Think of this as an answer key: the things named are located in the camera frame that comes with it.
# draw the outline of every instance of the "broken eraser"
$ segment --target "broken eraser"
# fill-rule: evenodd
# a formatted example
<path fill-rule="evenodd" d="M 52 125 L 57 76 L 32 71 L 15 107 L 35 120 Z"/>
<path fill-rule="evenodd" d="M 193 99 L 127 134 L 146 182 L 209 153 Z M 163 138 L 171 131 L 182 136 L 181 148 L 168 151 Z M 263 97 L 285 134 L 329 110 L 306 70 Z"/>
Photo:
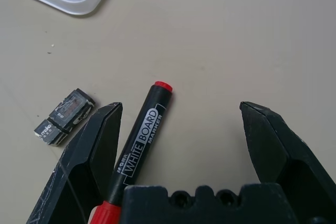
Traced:
<path fill-rule="evenodd" d="M 85 119 L 94 100 L 80 89 L 73 90 L 35 130 L 47 144 L 58 145 L 81 120 Z"/>

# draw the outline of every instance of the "black marker barrel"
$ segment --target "black marker barrel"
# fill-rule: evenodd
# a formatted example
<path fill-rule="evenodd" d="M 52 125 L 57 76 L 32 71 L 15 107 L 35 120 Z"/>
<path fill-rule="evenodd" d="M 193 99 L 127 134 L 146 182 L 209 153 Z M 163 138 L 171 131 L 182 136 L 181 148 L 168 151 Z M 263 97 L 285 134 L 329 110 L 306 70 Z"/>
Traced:
<path fill-rule="evenodd" d="M 114 167 L 104 203 L 98 206 L 91 224 L 117 224 L 125 187 L 133 185 L 162 122 L 173 88 L 157 81 L 149 90 L 133 129 Z"/>

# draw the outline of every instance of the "table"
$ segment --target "table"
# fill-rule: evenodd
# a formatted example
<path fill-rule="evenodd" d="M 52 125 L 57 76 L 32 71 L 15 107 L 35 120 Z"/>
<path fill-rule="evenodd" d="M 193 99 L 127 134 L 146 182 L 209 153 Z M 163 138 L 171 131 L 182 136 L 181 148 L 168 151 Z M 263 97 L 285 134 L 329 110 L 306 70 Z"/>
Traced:
<path fill-rule="evenodd" d="M 2 223 L 32 211 L 64 148 L 33 130 L 76 88 L 123 102 L 121 148 L 150 85 L 173 86 L 139 184 L 257 183 L 240 101 L 281 114 L 335 180 L 335 17 L 334 0 L 103 0 L 84 17 L 0 0 Z"/>

